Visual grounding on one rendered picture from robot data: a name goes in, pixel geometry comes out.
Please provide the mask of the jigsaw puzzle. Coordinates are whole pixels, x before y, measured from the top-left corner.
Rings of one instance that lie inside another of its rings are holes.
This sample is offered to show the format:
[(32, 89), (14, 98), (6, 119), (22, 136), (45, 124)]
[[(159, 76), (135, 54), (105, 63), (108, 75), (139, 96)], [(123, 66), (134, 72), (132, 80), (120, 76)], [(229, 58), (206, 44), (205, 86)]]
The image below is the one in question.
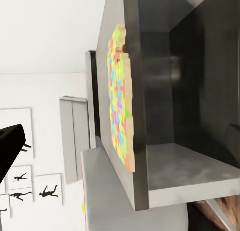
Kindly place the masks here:
[(131, 59), (123, 52), (127, 30), (119, 24), (108, 43), (111, 138), (129, 173), (135, 172)]

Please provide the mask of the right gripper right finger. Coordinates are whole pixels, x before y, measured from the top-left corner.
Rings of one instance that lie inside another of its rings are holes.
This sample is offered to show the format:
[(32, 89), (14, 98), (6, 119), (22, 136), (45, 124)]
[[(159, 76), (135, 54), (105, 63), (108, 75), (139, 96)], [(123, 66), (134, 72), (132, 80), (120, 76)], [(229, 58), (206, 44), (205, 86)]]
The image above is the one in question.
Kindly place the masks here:
[(224, 142), (240, 164), (240, 125), (229, 124), (227, 126)]

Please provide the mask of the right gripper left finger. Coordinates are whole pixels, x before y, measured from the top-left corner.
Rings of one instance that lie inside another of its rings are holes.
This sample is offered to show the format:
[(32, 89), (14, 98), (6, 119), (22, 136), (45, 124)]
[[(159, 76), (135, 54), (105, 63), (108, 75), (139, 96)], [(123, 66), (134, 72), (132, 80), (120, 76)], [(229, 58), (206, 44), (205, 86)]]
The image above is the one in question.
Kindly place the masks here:
[(22, 124), (0, 129), (0, 184), (26, 143)]

